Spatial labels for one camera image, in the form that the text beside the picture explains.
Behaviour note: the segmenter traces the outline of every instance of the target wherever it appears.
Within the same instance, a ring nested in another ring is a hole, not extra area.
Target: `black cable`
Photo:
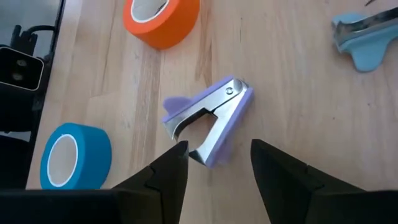
[[[375,0],[369,0],[368,3],[365,4],[365,6],[370,5],[372,2],[374,2]]]
[[[37,31],[55,31],[55,27],[54,26],[46,26],[46,25],[42,25],[42,26],[33,26],[29,29],[27,29],[25,32],[27,32],[29,35],[32,35],[34,32]]]

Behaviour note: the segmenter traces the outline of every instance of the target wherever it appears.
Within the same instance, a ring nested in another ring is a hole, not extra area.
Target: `wooden table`
[[[175,144],[160,121],[163,99],[234,74],[254,87],[254,101],[227,166],[190,160],[181,223],[269,222],[252,173],[253,138],[366,190],[397,189],[398,43],[362,74],[332,41],[334,15],[395,7],[366,1],[202,0],[190,35],[159,52],[124,29],[123,0],[68,0],[28,188],[40,187],[44,146],[60,124],[106,130],[110,188]],[[184,133],[191,144],[209,130],[205,120]]]

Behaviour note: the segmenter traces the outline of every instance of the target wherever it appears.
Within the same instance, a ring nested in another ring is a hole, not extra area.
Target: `masking tape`
[[[66,123],[50,136],[40,165],[43,189],[100,189],[111,166],[111,143],[102,129]]]
[[[156,49],[179,43],[193,29],[200,0],[126,0],[126,29]]]

